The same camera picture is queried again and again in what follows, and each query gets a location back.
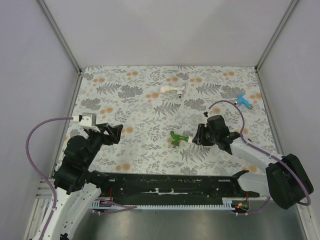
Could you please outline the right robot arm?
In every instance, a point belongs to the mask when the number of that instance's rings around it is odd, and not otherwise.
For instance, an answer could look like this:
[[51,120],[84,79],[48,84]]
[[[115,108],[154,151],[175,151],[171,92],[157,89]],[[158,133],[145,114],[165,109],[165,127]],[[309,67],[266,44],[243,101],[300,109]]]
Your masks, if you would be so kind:
[[295,204],[311,203],[310,195],[314,187],[302,166],[300,159],[288,155],[272,154],[244,138],[238,132],[231,132],[221,115],[214,115],[206,123],[200,123],[194,137],[188,143],[198,146],[218,146],[222,151],[236,156],[254,165],[263,172],[243,173],[229,184],[229,191],[235,197],[245,192],[258,193],[271,198],[282,209],[289,209]]

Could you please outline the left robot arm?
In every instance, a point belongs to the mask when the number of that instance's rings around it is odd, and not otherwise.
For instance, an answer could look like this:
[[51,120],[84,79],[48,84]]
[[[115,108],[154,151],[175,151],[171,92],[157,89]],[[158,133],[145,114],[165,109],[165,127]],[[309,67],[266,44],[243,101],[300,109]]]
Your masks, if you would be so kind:
[[89,205],[110,192],[109,177],[98,171],[89,172],[89,166],[103,145],[119,143],[123,127],[99,124],[86,130],[88,137],[76,135],[69,139],[62,164],[53,176],[51,209],[35,240],[70,240]]

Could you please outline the green faucet chrome knob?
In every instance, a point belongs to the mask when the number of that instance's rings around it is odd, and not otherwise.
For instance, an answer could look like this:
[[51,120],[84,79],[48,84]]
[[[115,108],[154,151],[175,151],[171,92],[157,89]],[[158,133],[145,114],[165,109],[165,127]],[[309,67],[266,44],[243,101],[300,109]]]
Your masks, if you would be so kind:
[[176,134],[174,131],[170,131],[170,136],[172,138],[171,145],[176,148],[180,145],[180,141],[188,142],[189,137]]

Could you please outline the white PVC elbow fitting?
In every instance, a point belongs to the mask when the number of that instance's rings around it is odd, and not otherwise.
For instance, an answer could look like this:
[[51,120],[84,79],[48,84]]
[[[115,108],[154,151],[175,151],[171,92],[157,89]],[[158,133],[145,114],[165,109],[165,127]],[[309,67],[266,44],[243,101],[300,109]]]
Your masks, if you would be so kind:
[[189,136],[187,142],[188,142],[189,144],[192,144],[192,143],[193,143],[193,138],[192,138],[191,136]]

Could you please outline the white faucet with elbow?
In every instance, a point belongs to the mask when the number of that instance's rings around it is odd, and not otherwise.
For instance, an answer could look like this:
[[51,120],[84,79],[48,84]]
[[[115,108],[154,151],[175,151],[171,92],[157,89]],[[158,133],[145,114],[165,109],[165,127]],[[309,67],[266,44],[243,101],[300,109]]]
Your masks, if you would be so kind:
[[161,94],[165,94],[165,93],[169,93],[169,92],[175,92],[176,96],[178,98],[182,98],[185,89],[186,89],[185,85],[182,85],[180,87],[174,87],[174,86],[171,86],[171,85],[165,85],[165,86],[162,86],[160,88],[160,93]]

